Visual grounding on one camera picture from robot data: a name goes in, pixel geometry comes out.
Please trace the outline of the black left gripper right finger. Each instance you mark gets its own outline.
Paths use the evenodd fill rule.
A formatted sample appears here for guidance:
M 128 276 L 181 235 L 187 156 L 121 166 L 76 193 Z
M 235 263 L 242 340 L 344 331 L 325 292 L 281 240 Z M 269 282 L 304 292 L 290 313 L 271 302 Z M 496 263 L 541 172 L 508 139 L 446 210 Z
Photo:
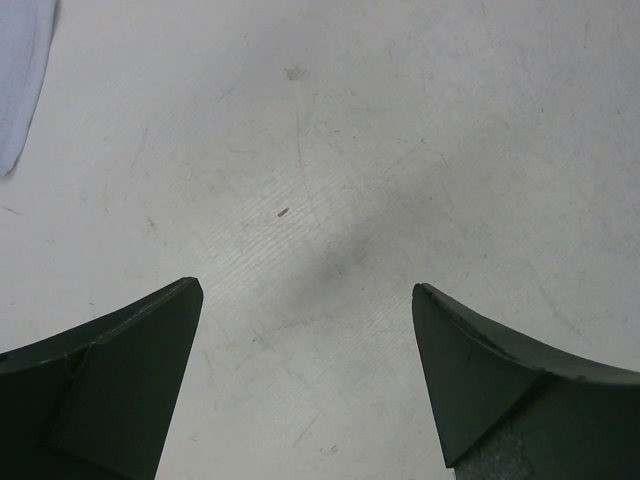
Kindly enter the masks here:
M 412 316 L 456 478 L 638 478 L 638 373 L 544 344 L 429 284 L 415 285 Z

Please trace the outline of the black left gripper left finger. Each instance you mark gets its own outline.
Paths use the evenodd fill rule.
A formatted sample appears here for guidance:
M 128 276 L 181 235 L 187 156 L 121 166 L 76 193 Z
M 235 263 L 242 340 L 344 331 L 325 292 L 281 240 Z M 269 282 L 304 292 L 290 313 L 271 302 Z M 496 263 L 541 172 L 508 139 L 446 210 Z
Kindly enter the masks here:
M 185 277 L 2 353 L 2 478 L 154 478 L 202 305 Z

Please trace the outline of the light blue towel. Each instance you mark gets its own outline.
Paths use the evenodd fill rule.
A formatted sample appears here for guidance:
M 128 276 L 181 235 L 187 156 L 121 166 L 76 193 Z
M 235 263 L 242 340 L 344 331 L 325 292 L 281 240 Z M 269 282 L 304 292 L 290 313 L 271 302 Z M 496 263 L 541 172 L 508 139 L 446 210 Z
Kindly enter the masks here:
M 43 86 L 56 22 L 55 0 L 1 3 L 1 174 L 14 170 Z

